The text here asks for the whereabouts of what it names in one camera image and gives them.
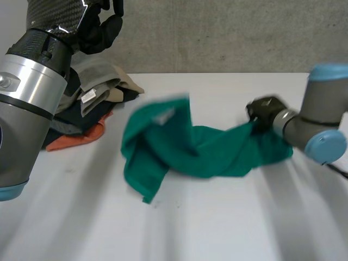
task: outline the metal cylinder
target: metal cylinder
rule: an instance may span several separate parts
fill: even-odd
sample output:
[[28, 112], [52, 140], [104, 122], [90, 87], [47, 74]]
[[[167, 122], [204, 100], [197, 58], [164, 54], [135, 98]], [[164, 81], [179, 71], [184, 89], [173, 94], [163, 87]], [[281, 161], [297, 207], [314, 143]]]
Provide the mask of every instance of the metal cylinder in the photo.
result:
[[5, 201], [27, 184], [67, 82], [48, 67], [11, 54], [0, 77], [0, 201]]
[[40, 152], [50, 120], [0, 102], [0, 201], [21, 193]]
[[0, 76], [11, 81], [0, 84], [0, 94], [41, 108], [54, 115], [62, 97], [66, 80], [55, 71], [35, 61], [7, 54], [0, 66]]

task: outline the pile of clothes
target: pile of clothes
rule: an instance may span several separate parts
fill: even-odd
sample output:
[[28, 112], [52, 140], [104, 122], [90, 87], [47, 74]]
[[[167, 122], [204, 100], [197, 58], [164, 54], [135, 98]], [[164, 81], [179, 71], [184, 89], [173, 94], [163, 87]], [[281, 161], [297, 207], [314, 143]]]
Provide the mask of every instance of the pile of clothes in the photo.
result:
[[123, 69], [104, 59], [73, 64], [42, 149], [54, 151], [97, 140], [104, 134], [105, 119], [112, 115], [114, 105], [143, 93]]

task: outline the black cable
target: black cable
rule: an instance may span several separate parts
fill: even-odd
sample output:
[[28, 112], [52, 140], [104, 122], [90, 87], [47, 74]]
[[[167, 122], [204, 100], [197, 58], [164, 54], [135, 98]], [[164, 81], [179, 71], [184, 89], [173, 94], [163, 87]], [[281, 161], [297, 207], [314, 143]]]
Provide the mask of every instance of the black cable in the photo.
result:
[[347, 172], [344, 172], [344, 171], [340, 170], [339, 168], [335, 167], [335, 166], [332, 165], [332, 164], [327, 164], [326, 166], [328, 166], [328, 168], [331, 169], [331, 170], [333, 170], [334, 172], [339, 173], [339, 174], [341, 174], [343, 177], [345, 177], [346, 179], [348, 179], [348, 173], [347, 173]]

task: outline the folded clothes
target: folded clothes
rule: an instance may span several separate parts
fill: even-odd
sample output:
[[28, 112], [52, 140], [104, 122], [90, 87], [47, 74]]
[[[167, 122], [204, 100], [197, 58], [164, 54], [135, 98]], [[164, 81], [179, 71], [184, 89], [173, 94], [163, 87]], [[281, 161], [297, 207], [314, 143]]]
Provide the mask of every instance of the folded clothes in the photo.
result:
[[188, 98], [144, 106], [123, 135], [125, 180], [150, 203], [170, 168], [199, 178], [243, 177], [291, 157], [292, 148], [272, 131], [252, 134], [254, 124], [227, 131], [193, 127]]
[[108, 80], [107, 82], [94, 86], [93, 89], [88, 92], [82, 92], [80, 94], [80, 97], [78, 98], [78, 100], [82, 99], [81, 116], [85, 117], [94, 109], [95, 106], [97, 106], [102, 101], [105, 101], [110, 95], [110, 90], [115, 89], [119, 81], [119, 79]]
[[110, 93], [119, 84], [124, 89], [143, 94], [144, 90], [137, 86], [132, 79], [118, 66], [115, 66], [101, 58], [86, 59], [75, 65], [80, 81], [82, 93], [78, 100], [81, 100], [81, 115], [85, 117], [102, 101], [122, 102], [121, 96]]
[[69, 130], [68, 135], [84, 135], [88, 132], [98, 121], [107, 113], [109, 113], [112, 108], [115, 106], [113, 102], [102, 102], [98, 104], [91, 113], [88, 113], [86, 117], [81, 116], [80, 104], [75, 102], [73, 106], [62, 111], [55, 115], [53, 119], [53, 125], [51, 125], [46, 138], [43, 142], [42, 148], [46, 148], [56, 139], [60, 138], [66, 133], [66, 130], [63, 129], [57, 122], [65, 123], [66, 125], [70, 124], [75, 126], [75, 132], [71, 129]]
[[104, 115], [99, 121], [98, 124], [94, 125], [88, 132], [86, 132], [83, 136], [79, 137], [71, 137], [71, 136], [61, 136], [60, 138], [53, 141], [46, 147], [47, 151], [56, 151], [61, 150], [63, 148], [78, 146], [90, 143], [99, 139], [105, 132], [105, 120], [113, 113], [109, 112]]

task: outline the orange cloth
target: orange cloth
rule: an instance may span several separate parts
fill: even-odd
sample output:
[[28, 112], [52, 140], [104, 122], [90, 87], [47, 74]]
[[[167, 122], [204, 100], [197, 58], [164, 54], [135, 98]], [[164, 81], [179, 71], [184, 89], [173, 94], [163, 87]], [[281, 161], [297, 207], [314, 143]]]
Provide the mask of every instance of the orange cloth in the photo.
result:
[[71, 136], [63, 135], [62, 137], [56, 139], [54, 142], [49, 144], [46, 147], [46, 150], [47, 151], [61, 150], [63, 148], [69, 148], [73, 146], [87, 144], [99, 139], [105, 132], [105, 120], [108, 117], [110, 117], [112, 114], [113, 112], [111, 111], [108, 114], [104, 115], [96, 125], [94, 125], [88, 132], [85, 133], [84, 136], [71, 137]]

